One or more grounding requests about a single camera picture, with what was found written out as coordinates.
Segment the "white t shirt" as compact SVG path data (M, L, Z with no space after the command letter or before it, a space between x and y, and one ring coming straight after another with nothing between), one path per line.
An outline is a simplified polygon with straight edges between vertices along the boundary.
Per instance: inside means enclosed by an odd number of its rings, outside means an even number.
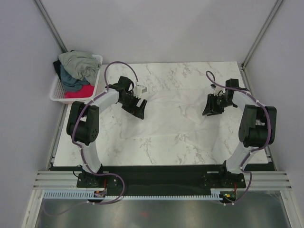
M185 141L212 151L219 132L220 116L203 116L211 89L168 90L145 93L144 119L122 113L122 138L183 134Z

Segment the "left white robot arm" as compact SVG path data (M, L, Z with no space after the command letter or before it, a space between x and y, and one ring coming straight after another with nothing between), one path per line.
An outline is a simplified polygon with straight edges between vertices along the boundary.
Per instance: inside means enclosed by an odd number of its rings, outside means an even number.
M121 76L117 83L107 85L91 101L72 103L66 133L80 149L82 171L77 178L78 188L100 188L106 180L95 143L99 134L100 114L111 105L120 103L126 112L143 120L147 100L142 100L141 95L146 92L147 87Z

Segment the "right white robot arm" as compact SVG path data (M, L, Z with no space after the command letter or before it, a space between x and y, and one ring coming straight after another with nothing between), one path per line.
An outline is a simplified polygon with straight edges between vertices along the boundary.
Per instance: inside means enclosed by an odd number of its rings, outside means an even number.
M277 109L257 101L247 89L239 87L237 79L227 80L224 87L212 87L214 92L207 96L203 116L222 114L229 106L239 108L243 114L235 151L215 172L204 173L202 179L211 188L244 188L246 165L257 151L274 142Z

